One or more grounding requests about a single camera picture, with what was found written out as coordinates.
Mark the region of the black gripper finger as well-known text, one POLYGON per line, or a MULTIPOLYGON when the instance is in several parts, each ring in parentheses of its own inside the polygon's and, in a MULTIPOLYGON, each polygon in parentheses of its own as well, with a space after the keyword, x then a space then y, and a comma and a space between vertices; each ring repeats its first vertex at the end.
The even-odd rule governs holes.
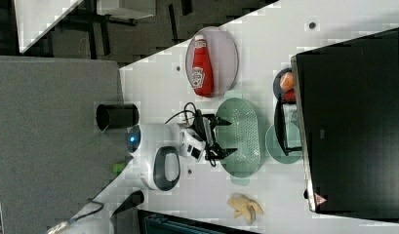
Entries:
POLYGON ((213 116, 210 118, 210 127, 212 129, 215 128, 216 126, 230 126, 230 125, 231 125, 231 122, 229 122, 225 119, 222 119, 219 116, 213 116))
POLYGON ((218 144, 215 144, 211 147, 211 158, 215 160, 223 160, 228 157, 232 153, 236 152, 236 148, 222 148, 218 144))

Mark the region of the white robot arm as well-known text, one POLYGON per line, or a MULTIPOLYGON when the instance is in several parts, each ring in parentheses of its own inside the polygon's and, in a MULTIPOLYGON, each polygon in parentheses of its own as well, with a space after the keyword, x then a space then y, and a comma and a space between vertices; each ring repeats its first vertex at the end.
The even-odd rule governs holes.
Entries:
POLYGON ((222 148, 216 140, 215 127, 231 122, 215 114, 193 113, 193 123, 137 124, 127 132, 126 147, 133 157, 131 175, 138 186, 169 191, 180 180, 180 157, 193 162, 202 158, 212 167, 236 151, 222 148))

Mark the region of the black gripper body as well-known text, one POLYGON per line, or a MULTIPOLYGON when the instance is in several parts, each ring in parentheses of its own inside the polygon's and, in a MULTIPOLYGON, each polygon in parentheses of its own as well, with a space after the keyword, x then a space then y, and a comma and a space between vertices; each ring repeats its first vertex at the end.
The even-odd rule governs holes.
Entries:
POLYGON ((194 130, 205 141, 205 159, 210 163, 215 163, 219 157, 219 144, 216 142, 214 132, 217 122, 214 114, 203 114, 201 110, 195 111, 194 130))

